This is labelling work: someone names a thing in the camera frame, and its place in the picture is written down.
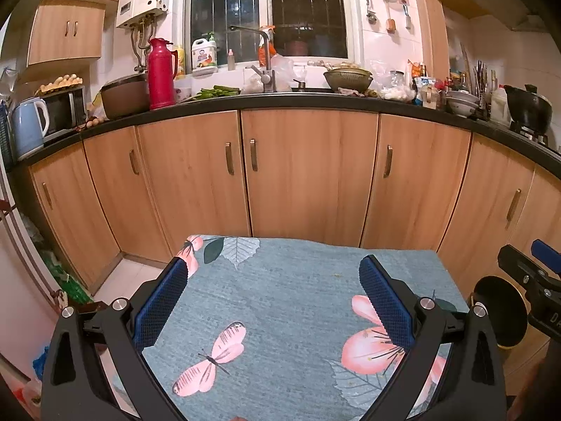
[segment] faucet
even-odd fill
[[[277,91],[277,83],[275,80],[275,70],[271,67],[271,52],[269,51],[269,35],[262,31],[257,30],[254,28],[247,28],[247,27],[238,27],[238,25],[230,25],[228,26],[230,31],[248,31],[249,33],[256,33],[256,35],[261,35],[263,37],[264,49],[265,49],[265,71],[261,71],[257,66],[252,65],[251,69],[253,69],[260,77],[261,82],[263,83],[263,91],[265,93],[268,92],[276,92]]]

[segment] metal screw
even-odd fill
[[[420,304],[426,310],[434,309],[434,301],[431,298],[422,298]]]
[[[68,318],[69,316],[72,316],[72,314],[74,313],[74,307],[66,307],[63,311],[62,311],[62,316],[64,318]]]
[[[473,308],[473,313],[475,313],[479,317],[484,317],[487,314],[487,311],[485,310],[485,308],[483,306],[476,305]]]
[[[114,300],[111,306],[115,310],[123,310],[127,306],[127,300],[123,298]]]

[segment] blue kettle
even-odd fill
[[[39,109],[43,111],[45,127],[41,127]],[[43,148],[43,137],[49,130],[49,111],[41,98],[22,101],[12,113],[12,133],[18,161]]]

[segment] black countertop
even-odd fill
[[[345,111],[369,111],[383,114],[402,115],[406,117],[428,120],[429,122],[442,123],[457,128],[463,128],[482,136],[493,139],[512,150],[524,155],[547,171],[561,179],[561,156],[557,153],[529,141],[505,127],[471,120],[458,115],[442,111],[433,111],[421,106],[405,104],[397,101],[380,100],[373,98],[358,98],[333,93],[277,93],[259,95],[239,95],[208,100],[192,101],[143,114],[110,120],[81,133],[73,134],[57,141],[39,152],[23,160],[21,163],[30,166],[58,150],[64,149],[76,142],[107,133],[115,129],[126,128],[134,125],[159,122],[186,115],[207,114],[220,111],[237,111],[240,109],[267,109],[267,108],[319,108],[319,109],[344,109]]]

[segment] pink butterfly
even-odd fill
[[[205,353],[204,349],[204,354],[198,353],[205,360],[183,372],[173,384],[173,392],[178,396],[185,397],[191,396],[197,391],[210,391],[216,378],[216,367],[220,367],[229,375],[229,372],[221,364],[233,361],[242,354],[242,340],[245,334],[245,326],[239,321],[234,321],[220,333],[212,346],[210,356]]]

